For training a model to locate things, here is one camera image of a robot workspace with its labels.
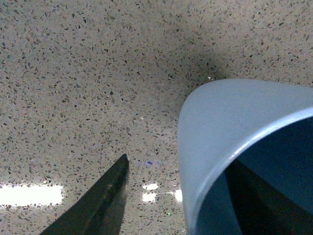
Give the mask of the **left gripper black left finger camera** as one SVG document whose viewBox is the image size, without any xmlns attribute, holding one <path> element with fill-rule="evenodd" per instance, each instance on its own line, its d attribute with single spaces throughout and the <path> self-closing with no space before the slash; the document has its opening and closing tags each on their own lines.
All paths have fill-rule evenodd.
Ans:
<svg viewBox="0 0 313 235">
<path fill-rule="evenodd" d="M 118 235 L 127 201 L 129 160 L 123 154 L 42 235 Z"/>
</svg>

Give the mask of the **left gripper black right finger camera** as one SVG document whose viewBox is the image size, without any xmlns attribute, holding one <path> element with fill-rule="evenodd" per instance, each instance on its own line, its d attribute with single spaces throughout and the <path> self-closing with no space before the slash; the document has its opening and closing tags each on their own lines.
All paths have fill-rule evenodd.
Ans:
<svg viewBox="0 0 313 235">
<path fill-rule="evenodd" d="M 225 170 L 244 235 L 311 235 L 313 216 L 239 161 Z"/>
</svg>

